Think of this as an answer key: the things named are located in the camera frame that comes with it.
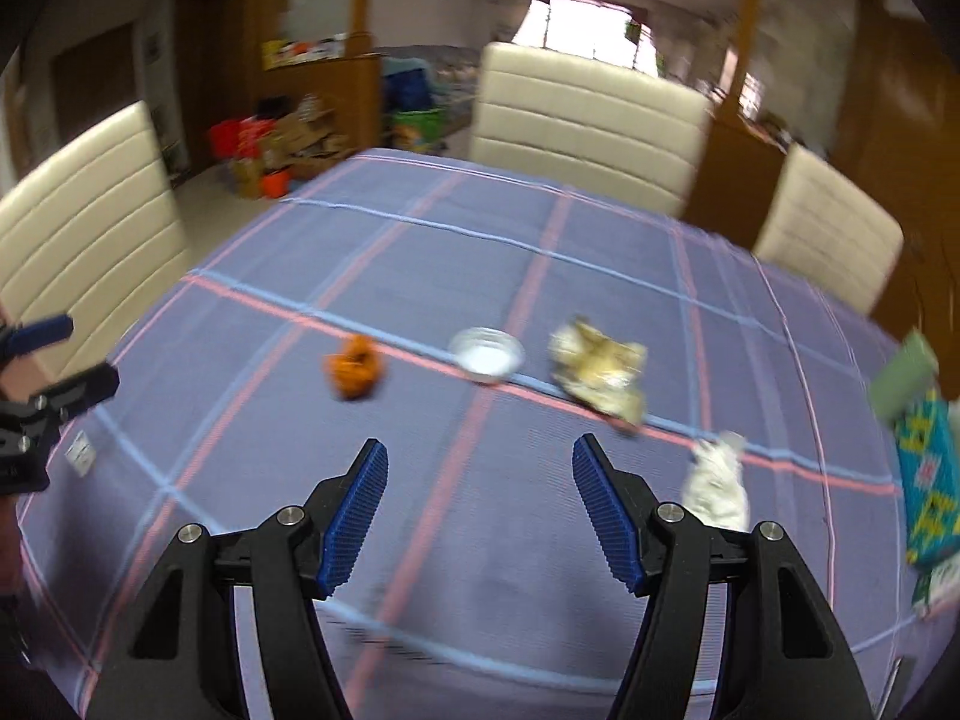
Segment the orange peel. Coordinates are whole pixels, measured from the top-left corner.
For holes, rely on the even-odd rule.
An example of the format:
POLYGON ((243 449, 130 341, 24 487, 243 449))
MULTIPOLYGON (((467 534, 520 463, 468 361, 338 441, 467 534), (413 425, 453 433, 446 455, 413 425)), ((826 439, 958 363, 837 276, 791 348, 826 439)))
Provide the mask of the orange peel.
POLYGON ((374 394, 384 374, 384 364, 374 341, 368 335, 355 333, 335 355, 325 358, 324 371, 338 398, 361 400, 374 394))

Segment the white tissue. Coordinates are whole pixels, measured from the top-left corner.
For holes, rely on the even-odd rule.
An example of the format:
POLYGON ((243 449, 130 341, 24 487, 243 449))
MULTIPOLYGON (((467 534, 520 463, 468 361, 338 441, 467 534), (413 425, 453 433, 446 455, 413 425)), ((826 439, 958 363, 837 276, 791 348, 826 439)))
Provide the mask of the white tissue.
POLYGON ((722 431, 693 442, 693 465, 682 486, 683 508, 706 527, 748 532, 750 504, 743 486, 745 437, 722 431))

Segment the gold wrapper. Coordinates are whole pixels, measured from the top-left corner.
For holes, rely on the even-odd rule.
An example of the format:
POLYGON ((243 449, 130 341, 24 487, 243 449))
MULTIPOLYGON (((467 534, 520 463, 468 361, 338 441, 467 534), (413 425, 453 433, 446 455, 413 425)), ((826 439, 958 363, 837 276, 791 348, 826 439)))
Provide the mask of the gold wrapper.
POLYGON ((647 348, 622 343, 576 316, 551 333, 551 377, 579 405, 613 422, 622 433, 637 433, 646 415, 640 382, 647 348))

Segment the white sticker on tablecloth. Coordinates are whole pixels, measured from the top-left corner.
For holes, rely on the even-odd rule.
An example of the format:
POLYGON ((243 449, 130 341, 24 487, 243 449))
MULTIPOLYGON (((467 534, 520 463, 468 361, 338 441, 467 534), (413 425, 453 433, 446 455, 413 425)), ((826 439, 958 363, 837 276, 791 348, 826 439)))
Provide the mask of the white sticker on tablecloth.
POLYGON ((84 478, 96 461, 96 449, 85 431, 78 431, 65 449, 65 460, 70 468, 84 478))

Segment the cream chair left side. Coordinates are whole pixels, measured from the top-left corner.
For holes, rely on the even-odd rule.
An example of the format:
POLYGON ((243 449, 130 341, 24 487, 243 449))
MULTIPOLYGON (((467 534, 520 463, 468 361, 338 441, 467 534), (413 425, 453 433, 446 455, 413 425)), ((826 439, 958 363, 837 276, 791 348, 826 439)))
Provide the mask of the cream chair left side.
POLYGON ((3 195, 3 319, 73 320, 68 340, 3 367, 3 394, 22 400, 102 361, 188 266, 184 223, 139 101, 3 195))

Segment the cream chair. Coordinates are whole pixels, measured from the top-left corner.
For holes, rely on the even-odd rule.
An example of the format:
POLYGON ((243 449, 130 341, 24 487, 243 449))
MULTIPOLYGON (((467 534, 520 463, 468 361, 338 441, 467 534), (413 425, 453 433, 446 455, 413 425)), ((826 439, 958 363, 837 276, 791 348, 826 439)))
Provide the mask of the cream chair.
POLYGON ((711 101, 686 86, 491 43, 482 52, 469 160, 678 218, 712 123, 711 101))
POLYGON ((903 229, 871 195, 794 143, 752 254, 870 314, 895 270, 903 229))
POLYGON ((3 367, 3 394, 22 400, 102 361, 188 266, 184 223, 139 101, 3 195, 3 319, 73 320, 68 340, 3 367))

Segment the small green white carton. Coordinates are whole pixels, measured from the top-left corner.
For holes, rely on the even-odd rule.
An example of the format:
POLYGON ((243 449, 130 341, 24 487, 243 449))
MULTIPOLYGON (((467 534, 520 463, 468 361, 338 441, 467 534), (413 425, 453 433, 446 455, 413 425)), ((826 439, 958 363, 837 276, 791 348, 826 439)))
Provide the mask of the small green white carton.
POLYGON ((960 567, 958 556, 950 561, 940 562, 929 571, 919 574, 914 585, 913 611, 919 619, 947 611, 958 605, 960 598, 960 567))

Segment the blue plaid tablecloth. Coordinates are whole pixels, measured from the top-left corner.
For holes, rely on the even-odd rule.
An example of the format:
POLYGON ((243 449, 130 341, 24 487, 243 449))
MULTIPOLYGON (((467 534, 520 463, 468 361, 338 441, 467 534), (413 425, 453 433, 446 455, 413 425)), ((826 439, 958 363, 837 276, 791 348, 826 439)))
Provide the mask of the blue plaid tablecloth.
POLYGON ((571 449, 674 499, 693 442, 747 440, 754 520, 782 523, 832 603, 867 691, 926 676, 950 619, 911 609, 892 438, 867 382, 872 322, 706 232, 460 161, 361 154, 274 206, 169 291, 116 353, 117 395, 73 426, 28 500, 32 648, 85 702, 122 608, 184 523, 254 527, 342 473, 365 440, 389 483, 352 572, 319 608, 361 718, 601 718, 641 601, 612 577, 571 449), (556 387, 573 317, 647 348, 637 433, 556 387), (526 351, 505 382, 449 355, 470 327, 526 351), (368 335, 384 364, 341 400, 324 361, 368 335), (65 449, 96 449, 80 478, 65 449))

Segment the teal beaded tissue box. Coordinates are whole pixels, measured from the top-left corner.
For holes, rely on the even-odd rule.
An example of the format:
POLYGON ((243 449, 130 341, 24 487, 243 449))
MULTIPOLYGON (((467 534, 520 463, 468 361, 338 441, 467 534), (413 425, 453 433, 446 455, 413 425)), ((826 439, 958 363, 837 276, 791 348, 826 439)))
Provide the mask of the teal beaded tissue box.
POLYGON ((949 405, 935 388, 896 418, 907 512, 907 561, 932 567, 958 551, 958 454, 949 405))

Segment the red bag on floor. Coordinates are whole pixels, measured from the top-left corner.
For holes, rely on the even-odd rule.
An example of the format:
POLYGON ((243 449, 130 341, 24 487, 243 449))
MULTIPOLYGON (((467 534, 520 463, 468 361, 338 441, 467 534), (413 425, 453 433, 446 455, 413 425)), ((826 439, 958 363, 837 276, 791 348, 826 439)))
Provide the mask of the red bag on floor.
POLYGON ((259 142, 275 128, 274 119, 226 119, 208 129, 210 151, 217 161, 255 160, 259 142))

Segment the green cylindrical canister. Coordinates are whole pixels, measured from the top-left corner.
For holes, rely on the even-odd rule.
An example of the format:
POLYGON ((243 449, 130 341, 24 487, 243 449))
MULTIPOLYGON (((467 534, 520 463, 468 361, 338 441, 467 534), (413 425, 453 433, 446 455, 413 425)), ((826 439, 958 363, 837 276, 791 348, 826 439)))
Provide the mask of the green cylindrical canister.
POLYGON ((867 390, 878 421, 893 424, 932 387, 937 376, 939 358, 924 333, 913 328, 867 390))

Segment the cardboard boxes pile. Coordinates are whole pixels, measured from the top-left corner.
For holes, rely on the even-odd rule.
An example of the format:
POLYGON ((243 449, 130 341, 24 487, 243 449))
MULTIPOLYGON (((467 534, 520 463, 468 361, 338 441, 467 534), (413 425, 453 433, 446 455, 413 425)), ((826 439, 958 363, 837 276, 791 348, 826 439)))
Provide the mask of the cardboard boxes pile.
POLYGON ((259 142, 255 160, 229 160, 236 190, 246 199, 285 197, 293 182, 309 182, 356 153, 338 123, 334 101, 306 94, 296 107, 274 119, 275 128, 259 142))

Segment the green colourful bag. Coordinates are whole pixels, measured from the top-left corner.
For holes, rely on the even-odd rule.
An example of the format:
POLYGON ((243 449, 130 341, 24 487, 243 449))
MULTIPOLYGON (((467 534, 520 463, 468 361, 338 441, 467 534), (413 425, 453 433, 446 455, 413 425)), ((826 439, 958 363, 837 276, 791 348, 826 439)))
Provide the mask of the green colourful bag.
POLYGON ((442 107, 396 110, 391 114, 389 142, 402 151, 439 154, 444 149, 444 128, 446 112, 442 107))

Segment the wooden partition cabinet left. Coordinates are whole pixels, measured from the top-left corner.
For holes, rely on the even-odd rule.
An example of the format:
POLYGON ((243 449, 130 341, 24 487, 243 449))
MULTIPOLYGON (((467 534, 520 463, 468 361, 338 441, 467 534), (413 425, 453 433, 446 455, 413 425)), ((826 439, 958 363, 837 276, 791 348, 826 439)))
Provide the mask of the wooden partition cabinet left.
POLYGON ((249 103, 329 106, 356 148, 381 140, 381 55, 370 0, 242 0, 249 103))

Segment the wooden partition cabinet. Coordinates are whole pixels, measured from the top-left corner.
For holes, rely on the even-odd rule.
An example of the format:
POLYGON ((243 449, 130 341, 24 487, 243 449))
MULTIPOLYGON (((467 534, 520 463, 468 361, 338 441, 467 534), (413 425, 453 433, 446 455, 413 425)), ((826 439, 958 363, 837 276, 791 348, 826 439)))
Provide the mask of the wooden partition cabinet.
POLYGON ((329 106, 356 148, 381 140, 381 55, 370 0, 242 0, 249 103, 329 106))
POLYGON ((760 10, 761 0, 740 0, 731 87, 713 117, 683 215, 686 223, 747 250, 760 235, 784 163, 781 149, 760 137, 740 110, 760 10))

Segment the cream chair far right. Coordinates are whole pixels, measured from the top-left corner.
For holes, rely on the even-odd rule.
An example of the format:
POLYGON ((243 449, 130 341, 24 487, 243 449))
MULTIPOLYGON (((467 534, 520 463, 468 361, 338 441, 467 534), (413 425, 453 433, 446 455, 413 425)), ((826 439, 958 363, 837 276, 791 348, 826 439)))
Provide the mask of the cream chair far right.
POLYGON ((752 254, 870 314, 895 270, 903 229, 871 195, 794 143, 752 254))

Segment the grey sofa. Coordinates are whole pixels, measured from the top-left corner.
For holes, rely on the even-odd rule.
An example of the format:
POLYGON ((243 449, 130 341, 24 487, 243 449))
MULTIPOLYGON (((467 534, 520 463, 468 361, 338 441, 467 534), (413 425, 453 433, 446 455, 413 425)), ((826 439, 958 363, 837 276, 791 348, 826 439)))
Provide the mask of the grey sofa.
POLYGON ((480 50, 451 44, 379 48, 382 114, 438 110, 444 133, 472 123, 480 50))

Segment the cream chair far centre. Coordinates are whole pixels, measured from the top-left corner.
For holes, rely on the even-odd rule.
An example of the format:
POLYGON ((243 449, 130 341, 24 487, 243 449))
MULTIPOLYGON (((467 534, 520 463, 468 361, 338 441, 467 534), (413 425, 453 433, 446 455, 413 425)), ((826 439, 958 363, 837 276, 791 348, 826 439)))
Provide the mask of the cream chair far centre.
POLYGON ((686 86, 491 43, 482 52, 469 160, 678 218, 712 123, 711 101, 686 86))

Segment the wooden partition cabinet right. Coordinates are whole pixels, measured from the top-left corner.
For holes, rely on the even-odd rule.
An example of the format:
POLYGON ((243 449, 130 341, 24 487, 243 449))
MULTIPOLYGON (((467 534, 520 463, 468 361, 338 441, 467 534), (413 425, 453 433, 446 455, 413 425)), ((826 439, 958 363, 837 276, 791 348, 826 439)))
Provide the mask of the wooden partition cabinet right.
POLYGON ((760 235, 784 163, 781 149, 760 137, 740 110, 760 10, 761 0, 740 0, 731 87, 713 117, 683 215, 686 223, 747 250, 760 235))

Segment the window with curtains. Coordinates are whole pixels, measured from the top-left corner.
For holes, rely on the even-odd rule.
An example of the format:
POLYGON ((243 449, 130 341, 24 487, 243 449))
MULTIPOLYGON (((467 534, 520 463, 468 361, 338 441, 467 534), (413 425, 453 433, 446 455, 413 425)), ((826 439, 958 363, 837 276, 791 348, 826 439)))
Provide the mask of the window with curtains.
POLYGON ((661 75, 646 16, 601 0, 532 0, 511 44, 661 75))

